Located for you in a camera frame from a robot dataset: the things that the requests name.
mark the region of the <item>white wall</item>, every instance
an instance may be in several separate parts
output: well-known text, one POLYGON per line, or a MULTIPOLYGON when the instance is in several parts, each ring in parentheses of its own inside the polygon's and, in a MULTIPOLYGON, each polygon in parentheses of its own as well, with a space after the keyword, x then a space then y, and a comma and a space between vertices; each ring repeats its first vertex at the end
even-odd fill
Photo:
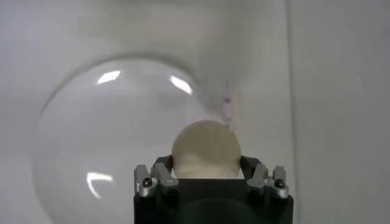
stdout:
POLYGON ((285 167, 289 193, 297 199, 286 2, 248 2, 243 21, 248 58, 232 92, 232 127, 243 154, 258 157, 270 171, 285 167))
POLYGON ((387 223, 390 2, 289 8, 300 223, 387 223))

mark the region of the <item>beige ball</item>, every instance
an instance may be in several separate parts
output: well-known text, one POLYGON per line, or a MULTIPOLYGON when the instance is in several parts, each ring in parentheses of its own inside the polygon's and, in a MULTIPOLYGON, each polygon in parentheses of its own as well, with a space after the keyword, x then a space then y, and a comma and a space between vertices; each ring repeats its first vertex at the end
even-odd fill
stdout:
POLYGON ((236 178, 241 149, 224 124, 199 121, 178 135, 172 156, 178 178, 236 178))

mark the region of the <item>screw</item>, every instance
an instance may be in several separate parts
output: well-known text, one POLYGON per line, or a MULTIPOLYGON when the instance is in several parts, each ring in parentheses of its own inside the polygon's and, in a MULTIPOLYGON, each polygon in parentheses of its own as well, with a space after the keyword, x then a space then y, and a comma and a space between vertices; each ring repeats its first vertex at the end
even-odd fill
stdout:
POLYGON ((282 179, 276 179, 275 180, 275 187, 283 188, 283 187, 285 187, 285 182, 282 179))
POLYGON ((143 181, 142 181, 142 185, 144 187, 150 187, 153 183, 153 180, 149 177, 145 178, 143 181))

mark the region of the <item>transparent dome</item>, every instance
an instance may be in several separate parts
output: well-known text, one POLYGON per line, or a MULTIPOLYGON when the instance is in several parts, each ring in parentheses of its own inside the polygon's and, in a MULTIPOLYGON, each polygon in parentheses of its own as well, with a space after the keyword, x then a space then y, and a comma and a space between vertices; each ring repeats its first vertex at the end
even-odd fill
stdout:
POLYGON ((77 74, 41 115, 32 157, 43 209, 56 223, 132 223, 133 170, 171 153, 201 120, 222 121, 188 74, 123 58, 77 74))

